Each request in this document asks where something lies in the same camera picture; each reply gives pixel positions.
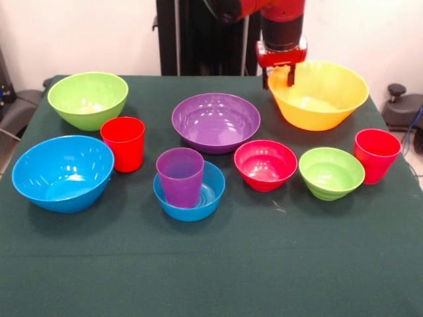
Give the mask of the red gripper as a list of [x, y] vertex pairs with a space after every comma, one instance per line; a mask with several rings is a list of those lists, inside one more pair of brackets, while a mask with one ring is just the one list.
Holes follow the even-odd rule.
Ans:
[[264, 41], [259, 40], [256, 43], [256, 56], [262, 68], [263, 89], [268, 89], [268, 67], [279, 65], [289, 65], [287, 84], [292, 87], [295, 84], [295, 64], [304, 62], [307, 56], [307, 39], [302, 36], [297, 47], [280, 52], [266, 48]]

